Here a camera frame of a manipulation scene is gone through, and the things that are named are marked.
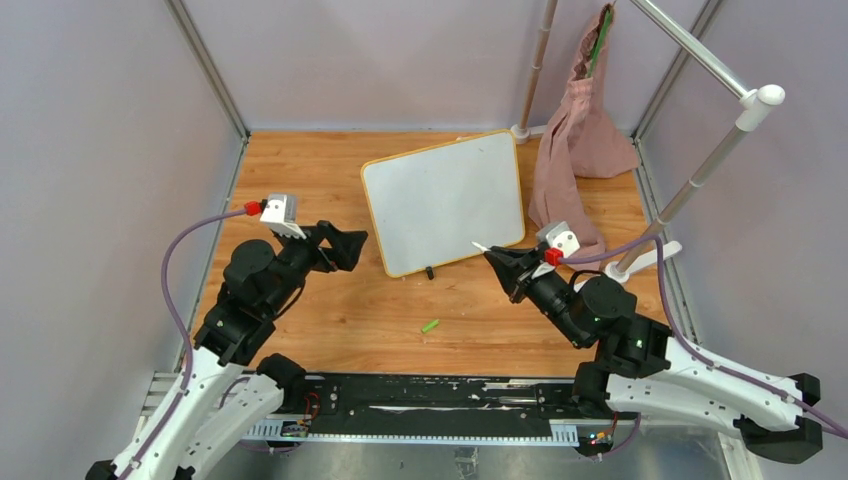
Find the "yellow framed whiteboard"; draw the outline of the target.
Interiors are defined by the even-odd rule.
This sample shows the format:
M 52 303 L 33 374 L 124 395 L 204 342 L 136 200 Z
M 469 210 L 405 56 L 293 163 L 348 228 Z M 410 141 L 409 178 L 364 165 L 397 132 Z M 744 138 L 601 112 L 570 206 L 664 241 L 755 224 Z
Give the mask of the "yellow framed whiteboard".
M 391 278 L 511 246 L 525 236 L 517 145 L 508 130 L 457 138 L 360 170 Z

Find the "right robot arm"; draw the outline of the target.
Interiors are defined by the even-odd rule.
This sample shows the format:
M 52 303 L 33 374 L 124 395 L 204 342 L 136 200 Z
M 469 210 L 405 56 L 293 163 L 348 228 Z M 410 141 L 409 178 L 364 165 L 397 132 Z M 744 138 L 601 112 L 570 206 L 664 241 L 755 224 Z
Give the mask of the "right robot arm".
M 600 274 L 582 287 L 563 279 L 540 247 L 489 247 L 484 258 L 513 303 L 529 300 L 575 348 L 593 348 L 579 365 L 571 403 L 584 417 L 634 413 L 691 423 L 740 440 L 762 458 L 800 464 L 823 448 L 823 426 L 805 416 L 820 382 L 775 376 L 727 359 L 636 311 L 637 298 Z

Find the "green whiteboard marker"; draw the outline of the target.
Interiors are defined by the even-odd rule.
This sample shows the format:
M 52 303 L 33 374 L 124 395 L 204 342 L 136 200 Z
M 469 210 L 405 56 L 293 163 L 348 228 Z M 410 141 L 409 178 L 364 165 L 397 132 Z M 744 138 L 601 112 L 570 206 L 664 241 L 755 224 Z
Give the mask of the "green whiteboard marker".
M 481 251 L 481 252 L 483 252 L 483 253 L 491 251 L 491 248 L 490 248 L 490 247 L 486 247 L 486 246 L 484 246 L 484 245 L 482 245 L 482 244 L 480 244 L 480 243 L 478 243 L 478 242 L 476 242 L 476 241 L 471 241 L 470 243 L 471 243 L 471 244 L 472 244 L 472 245 L 473 245 L 476 249 L 480 250 L 480 251 Z

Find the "green marker cap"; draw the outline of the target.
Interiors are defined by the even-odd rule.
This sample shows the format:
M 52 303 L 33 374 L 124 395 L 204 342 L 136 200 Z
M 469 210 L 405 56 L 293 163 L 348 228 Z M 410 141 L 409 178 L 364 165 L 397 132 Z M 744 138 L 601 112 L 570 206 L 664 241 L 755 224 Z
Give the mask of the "green marker cap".
M 420 329 L 420 332 L 421 332 L 422 334 L 429 333 L 430 331 L 432 331 L 434 328 L 436 328 L 436 327 L 437 327 L 437 326 L 439 326 L 439 325 L 440 325 L 440 320 L 439 320 L 439 319 L 434 319 L 433 321 L 431 321 L 431 322 L 427 323 L 426 325 L 424 325 L 424 326 Z

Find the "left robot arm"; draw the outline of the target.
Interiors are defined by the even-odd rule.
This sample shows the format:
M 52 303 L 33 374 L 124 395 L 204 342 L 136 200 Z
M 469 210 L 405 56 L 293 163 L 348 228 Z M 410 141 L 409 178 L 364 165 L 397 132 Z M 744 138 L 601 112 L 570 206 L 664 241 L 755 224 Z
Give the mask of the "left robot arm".
M 290 309 L 311 272 L 352 271 L 368 234 L 328 221 L 301 237 L 239 244 L 223 273 L 215 305 L 196 332 L 184 368 L 142 431 L 89 479 L 205 479 L 257 422 L 293 413 L 306 400 L 303 367 L 281 354 L 263 359 L 231 400 L 224 395 Z

